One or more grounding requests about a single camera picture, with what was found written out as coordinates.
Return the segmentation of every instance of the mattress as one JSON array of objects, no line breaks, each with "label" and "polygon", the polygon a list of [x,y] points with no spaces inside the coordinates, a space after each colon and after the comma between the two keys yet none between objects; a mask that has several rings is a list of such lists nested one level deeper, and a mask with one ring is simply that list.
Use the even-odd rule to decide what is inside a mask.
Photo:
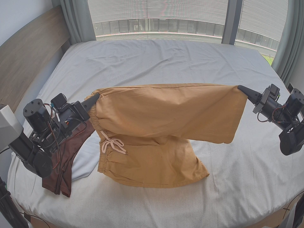
[{"label": "mattress", "polygon": [[[281,89],[281,104],[289,95],[253,49],[180,40],[113,40],[71,46],[38,97],[49,102],[62,92],[73,102],[102,87],[190,82],[244,85],[259,92],[273,83]],[[72,182],[67,198],[42,188],[41,178],[13,154],[8,189],[24,211],[59,227],[251,225],[304,188],[303,149],[284,156],[281,130],[258,122],[253,107],[247,101],[232,143],[191,141],[210,172],[196,183],[169,189],[131,187],[95,167],[88,177]]]}]

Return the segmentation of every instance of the bed frame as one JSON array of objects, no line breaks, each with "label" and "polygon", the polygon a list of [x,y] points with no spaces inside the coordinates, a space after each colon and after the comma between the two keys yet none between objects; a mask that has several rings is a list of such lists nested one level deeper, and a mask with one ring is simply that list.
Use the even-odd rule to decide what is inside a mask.
[{"label": "bed frame", "polygon": [[0,104],[15,112],[31,82],[70,38],[57,6],[18,30],[0,46]]}]

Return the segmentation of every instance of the green grass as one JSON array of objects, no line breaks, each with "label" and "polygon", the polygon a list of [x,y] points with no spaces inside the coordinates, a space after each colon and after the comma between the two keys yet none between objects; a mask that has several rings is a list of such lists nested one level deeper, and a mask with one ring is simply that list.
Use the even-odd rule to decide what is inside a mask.
[{"label": "green grass", "polygon": [[270,65],[272,64],[274,57],[266,56],[266,55],[263,55],[263,54],[262,54],[262,56],[267,60],[267,62],[268,62]]}]

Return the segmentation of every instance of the cylindrical motor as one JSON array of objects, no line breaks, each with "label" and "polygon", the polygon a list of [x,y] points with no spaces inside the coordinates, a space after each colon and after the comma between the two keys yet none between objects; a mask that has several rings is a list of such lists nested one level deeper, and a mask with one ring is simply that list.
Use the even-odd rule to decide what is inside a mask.
[{"label": "cylindrical motor", "polygon": [[304,107],[304,95],[298,89],[293,89],[286,101],[286,109],[292,117],[297,117]]},{"label": "cylindrical motor", "polygon": [[51,116],[41,99],[28,103],[23,109],[23,115],[36,133],[42,133],[48,128],[47,123],[51,122]]}]

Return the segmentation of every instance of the drawstring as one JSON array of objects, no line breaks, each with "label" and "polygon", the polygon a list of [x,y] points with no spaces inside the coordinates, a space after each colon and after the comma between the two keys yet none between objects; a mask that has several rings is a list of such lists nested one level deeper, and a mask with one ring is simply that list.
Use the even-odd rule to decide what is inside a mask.
[{"label": "drawstring", "polygon": [[[127,151],[123,148],[124,143],[123,143],[121,140],[116,139],[116,138],[110,139],[110,138],[104,133],[104,131],[100,131],[100,132],[101,132],[101,134],[106,138],[106,140],[104,141],[104,143],[102,144],[102,147],[101,147],[101,150],[102,150],[103,153],[105,153],[105,150],[107,149],[108,144],[110,144],[111,147],[112,147],[112,149],[118,151],[119,153],[126,154]],[[116,148],[114,147],[114,144],[116,144],[116,145],[120,148],[120,150],[119,150],[119,149],[116,149]]]}]

